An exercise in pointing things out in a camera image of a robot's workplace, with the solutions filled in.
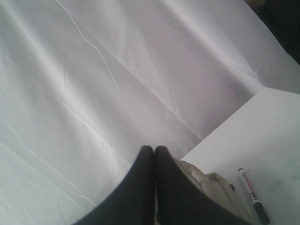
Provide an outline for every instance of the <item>white surface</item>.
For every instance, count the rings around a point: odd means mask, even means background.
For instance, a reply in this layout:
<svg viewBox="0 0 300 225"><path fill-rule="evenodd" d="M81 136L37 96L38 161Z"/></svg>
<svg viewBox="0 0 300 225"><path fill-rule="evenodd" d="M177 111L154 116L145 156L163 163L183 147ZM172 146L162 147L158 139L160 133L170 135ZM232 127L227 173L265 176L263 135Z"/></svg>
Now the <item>white surface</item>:
<svg viewBox="0 0 300 225"><path fill-rule="evenodd" d="M300 223L300 95L264 89L182 160L239 187L245 169L272 225Z"/></svg>
<svg viewBox="0 0 300 225"><path fill-rule="evenodd" d="M240 0L0 0L0 222L76 221L298 69Z"/></svg>

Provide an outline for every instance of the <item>white fabric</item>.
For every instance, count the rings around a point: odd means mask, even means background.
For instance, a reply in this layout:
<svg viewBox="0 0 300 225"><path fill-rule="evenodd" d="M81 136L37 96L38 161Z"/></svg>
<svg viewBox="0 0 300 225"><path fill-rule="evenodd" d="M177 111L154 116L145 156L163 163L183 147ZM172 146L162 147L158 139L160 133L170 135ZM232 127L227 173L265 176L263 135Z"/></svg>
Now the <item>white fabric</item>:
<svg viewBox="0 0 300 225"><path fill-rule="evenodd" d="M75 222L298 69L241 0L1 0L0 223Z"/></svg>

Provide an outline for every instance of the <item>black object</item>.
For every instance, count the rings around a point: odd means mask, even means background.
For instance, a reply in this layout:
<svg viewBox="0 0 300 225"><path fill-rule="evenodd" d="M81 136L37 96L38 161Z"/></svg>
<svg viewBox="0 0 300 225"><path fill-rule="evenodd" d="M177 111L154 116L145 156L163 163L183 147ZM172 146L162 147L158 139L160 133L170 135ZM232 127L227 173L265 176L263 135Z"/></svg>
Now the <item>black object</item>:
<svg viewBox="0 0 300 225"><path fill-rule="evenodd" d="M132 168L108 198L75 225L153 225L154 153L143 146Z"/></svg>
<svg viewBox="0 0 300 225"><path fill-rule="evenodd" d="M153 225L155 181L161 225L248 225L202 194L163 146L155 154L143 146L114 192L75 225Z"/></svg>

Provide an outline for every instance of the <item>beige fabric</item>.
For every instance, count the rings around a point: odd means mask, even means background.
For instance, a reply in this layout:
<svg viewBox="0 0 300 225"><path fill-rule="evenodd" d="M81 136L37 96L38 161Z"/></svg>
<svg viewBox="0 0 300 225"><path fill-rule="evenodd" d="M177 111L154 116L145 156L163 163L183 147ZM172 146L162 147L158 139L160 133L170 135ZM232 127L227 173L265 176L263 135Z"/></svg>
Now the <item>beige fabric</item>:
<svg viewBox="0 0 300 225"><path fill-rule="evenodd" d="M226 179L217 173L204 174L194 165L174 159L186 177L215 203L251 223L251 217Z"/></svg>

